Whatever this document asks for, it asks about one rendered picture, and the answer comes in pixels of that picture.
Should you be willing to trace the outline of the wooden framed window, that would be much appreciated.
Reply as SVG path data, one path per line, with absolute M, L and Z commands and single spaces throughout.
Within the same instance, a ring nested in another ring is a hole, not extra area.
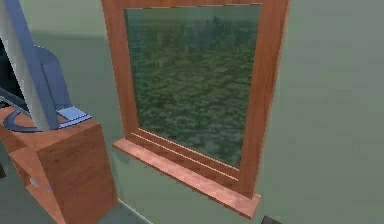
M 291 0 L 101 0 L 114 147 L 252 218 Z

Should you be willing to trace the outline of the brown wooden cabinet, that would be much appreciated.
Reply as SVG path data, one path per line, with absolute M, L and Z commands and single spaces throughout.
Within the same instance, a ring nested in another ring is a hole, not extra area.
M 0 109 L 0 140 L 26 190 L 58 224 L 96 224 L 118 204 L 100 123 L 20 133 L 3 124 L 13 111 Z

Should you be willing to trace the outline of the grey television set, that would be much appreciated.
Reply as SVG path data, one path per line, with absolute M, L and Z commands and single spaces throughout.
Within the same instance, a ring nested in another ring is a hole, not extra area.
M 90 116 L 72 105 L 58 58 L 33 43 L 19 0 L 0 0 L 0 101 L 15 132 L 58 130 Z

